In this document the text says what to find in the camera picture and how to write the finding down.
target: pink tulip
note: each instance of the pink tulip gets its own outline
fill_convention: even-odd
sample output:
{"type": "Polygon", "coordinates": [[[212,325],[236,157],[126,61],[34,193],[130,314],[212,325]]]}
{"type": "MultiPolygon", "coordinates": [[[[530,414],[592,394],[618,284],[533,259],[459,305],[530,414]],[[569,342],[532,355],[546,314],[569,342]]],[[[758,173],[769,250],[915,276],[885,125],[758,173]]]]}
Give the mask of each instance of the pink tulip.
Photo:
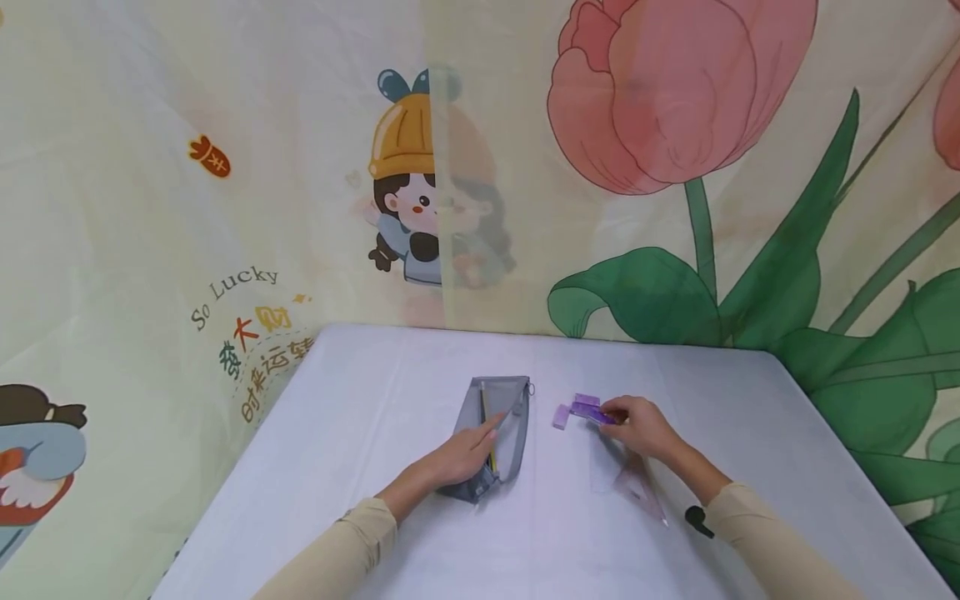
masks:
{"type": "Polygon", "coordinates": [[[780,107],[816,15],[817,0],[576,0],[547,98],[561,150],[627,195],[731,164],[780,107]]]}
{"type": "MultiPolygon", "coordinates": [[[[960,0],[950,0],[960,10],[960,0]]],[[[960,171],[960,61],[953,65],[933,113],[933,145],[951,169],[960,171]]]]}

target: cartoon girl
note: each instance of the cartoon girl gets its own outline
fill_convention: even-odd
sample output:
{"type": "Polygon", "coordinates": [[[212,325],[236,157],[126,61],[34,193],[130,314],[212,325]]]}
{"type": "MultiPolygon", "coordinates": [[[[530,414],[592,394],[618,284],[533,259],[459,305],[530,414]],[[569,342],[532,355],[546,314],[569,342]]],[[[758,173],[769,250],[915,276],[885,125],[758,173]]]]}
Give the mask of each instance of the cartoon girl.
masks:
{"type": "Polygon", "coordinates": [[[403,261],[403,277],[440,285],[437,240],[437,185],[430,129],[430,82],[423,71],[411,89],[394,70],[380,73],[382,93],[394,103],[373,135],[369,171],[373,177],[376,248],[368,254],[380,271],[403,261]]]}
{"type": "MultiPolygon", "coordinates": [[[[380,73],[380,92],[394,105],[374,134],[370,162],[373,203],[367,220],[378,229],[368,255],[380,271],[404,263],[408,281],[440,285],[437,189],[430,116],[430,81],[422,71],[411,89],[394,70],[380,73]]],[[[459,94],[454,80],[450,99],[459,94]]],[[[448,221],[453,233],[457,285],[485,287],[516,265],[504,229],[504,203],[495,185],[490,151],[466,116],[449,107],[452,182],[448,221]]]]}
{"type": "Polygon", "coordinates": [[[73,485],[86,457],[84,410],[33,386],[0,386],[0,569],[73,485]]]}

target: beige sleeve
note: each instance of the beige sleeve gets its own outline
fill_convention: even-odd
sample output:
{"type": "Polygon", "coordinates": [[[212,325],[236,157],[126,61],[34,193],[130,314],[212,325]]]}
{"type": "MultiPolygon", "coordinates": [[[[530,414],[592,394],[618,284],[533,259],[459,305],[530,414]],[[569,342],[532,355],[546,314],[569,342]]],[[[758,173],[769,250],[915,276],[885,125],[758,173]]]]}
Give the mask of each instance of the beige sleeve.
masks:
{"type": "Polygon", "coordinates": [[[395,539],[396,520],[383,500],[363,500],[287,563],[252,600],[346,600],[390,554],[395,539]]]}
{"type": "Polygon", "coordinates": [[[771,600],[864,598],[747,486],[729,484],[706,513],[707,528],[736,550],[771,600]]]}

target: pencil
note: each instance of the pencil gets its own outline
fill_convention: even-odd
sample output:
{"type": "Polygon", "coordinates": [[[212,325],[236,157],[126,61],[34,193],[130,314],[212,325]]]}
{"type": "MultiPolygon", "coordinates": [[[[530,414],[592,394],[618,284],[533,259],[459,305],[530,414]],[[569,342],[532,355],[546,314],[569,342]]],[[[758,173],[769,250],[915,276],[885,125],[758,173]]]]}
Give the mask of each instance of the pencil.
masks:
{"type": "MultiPolygon", "coordinates": [[[[480,382],[480,410],[483,420],[486,421],[490,411],[487,410],[487,386],[483,381],[480,382]]],[[[493,448],[490,450],[490,470],[496,473],[496,457],[493,455],[493,448]]]]}

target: black clip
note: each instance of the black clip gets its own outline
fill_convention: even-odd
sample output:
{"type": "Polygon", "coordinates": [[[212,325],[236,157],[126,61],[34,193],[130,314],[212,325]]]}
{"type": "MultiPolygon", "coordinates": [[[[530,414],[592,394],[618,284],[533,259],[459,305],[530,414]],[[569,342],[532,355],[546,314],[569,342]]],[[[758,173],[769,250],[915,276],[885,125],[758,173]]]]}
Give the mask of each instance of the black clip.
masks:
{"type": "Polygon", "coordinates": [[[696,529],[701,534],[707,536],[710,540],[713,540],[713,532],[710,531],[704,522],[707,520],[707,513],[704,512],[704,509],[699,506],[691,506],[686,509],[684,513],[684,519],[690,524],[691,527],[696,529]]]}

